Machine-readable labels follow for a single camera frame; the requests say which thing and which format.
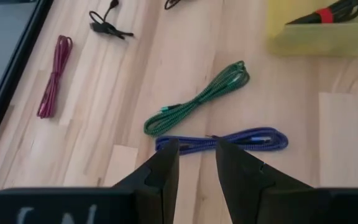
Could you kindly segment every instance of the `black cable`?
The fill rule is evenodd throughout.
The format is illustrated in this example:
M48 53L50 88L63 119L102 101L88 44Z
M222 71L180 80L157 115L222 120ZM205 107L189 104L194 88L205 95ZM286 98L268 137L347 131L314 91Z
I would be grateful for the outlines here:
M358 16L358 0L340 0L330 5L333 14L333 22L347 22ZM288 24L319 24L322 23L321 15L317 12L295 19Z
M181 0L167 0L164 5L164 9L171 9L173 6L176 6Z
M109 9L104 14L104 17L101 17L95 11L90 11L89 16L93 20L93 22L90 24L91 29L98 33L115 35L116 37L121 38L122 40L125 40L125 36L133 37L134 36L133 33L119 31L112 24L106 22L106 18L107 18L107 15L109 14L110 10L117 7L118 4L119 4L118 0L112 0L110 2Z

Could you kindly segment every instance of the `wood grain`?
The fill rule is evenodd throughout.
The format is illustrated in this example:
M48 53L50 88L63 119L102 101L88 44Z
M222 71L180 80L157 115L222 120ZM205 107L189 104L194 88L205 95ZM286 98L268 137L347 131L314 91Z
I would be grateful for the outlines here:
M55 0L0 127L0 189L111 186L154 153L144 121L192 99L225 66L251 80L167 134L272 126L290 145L254 153L307 184L358 187L358 58L277 57L265 49L266 1L122 0L108 16L122 41L89 28L110 0ZM74 40L54 119L35 116L58 35ZM214 152L180 158L175 223L230 223Z

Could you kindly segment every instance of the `coiled cable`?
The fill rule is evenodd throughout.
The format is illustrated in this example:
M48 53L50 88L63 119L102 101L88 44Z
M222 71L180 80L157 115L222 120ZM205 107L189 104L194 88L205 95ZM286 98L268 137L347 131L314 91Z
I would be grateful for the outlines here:
M159 114L149 118L144 123L144 133L153 137L160 136L203 103L237 90L248 81L249 74L243 61L229 65L196 98L187 103L165 106Z
M159 151L171 139L179 140L179 153L186 155L216 148L217 136L210 138L191 138L181 136L161 136L155 140L155 150ZM253 128L223 136L225 140L247 151L279 151L288 146L288 138L274 128Z
M38 108L37 116L40 118L51 118L55 114L56 95L60 79L66 67L68 57L73 48L73 41L69 37L60 35L53 59L53 70Z
M109 9L106 11L103 17L101 17L97 12L90 11L89 16L93 20L90 24L91 29L97 33L115 35L116 37L125 40L125 36L133 37L134 34L131 32L119 31L112 24L106 22L107 15L111 9L114 9L119 4L118 0L112 0L110 2Z

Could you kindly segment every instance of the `blue braided cable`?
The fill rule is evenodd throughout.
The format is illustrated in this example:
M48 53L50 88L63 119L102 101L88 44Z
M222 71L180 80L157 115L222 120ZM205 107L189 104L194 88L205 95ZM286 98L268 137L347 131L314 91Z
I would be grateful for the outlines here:
M155 140L155 150L161 150L171 139L178 139L180 155L213 150L216 147L217 136L210 138L193 138L182 136L161 136ZM279 151L288 146L288 138L274 128L252 128L238 133L229 134L222 138L238 145L247 151Z

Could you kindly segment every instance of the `red cable tie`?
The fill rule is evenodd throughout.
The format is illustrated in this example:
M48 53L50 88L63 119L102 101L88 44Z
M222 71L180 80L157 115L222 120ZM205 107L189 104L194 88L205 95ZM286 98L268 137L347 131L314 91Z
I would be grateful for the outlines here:
M319 9L316 11L317 14L321 17L321 23L333 23L334 22L334 14L330 8Z
M55 58L53 59L53 70L45 88L37 116L40 118L52 118L55 114L56 95L59 87L59 81L66 67L68 56L73 48L73 41L69 37L60 35L56 48Z

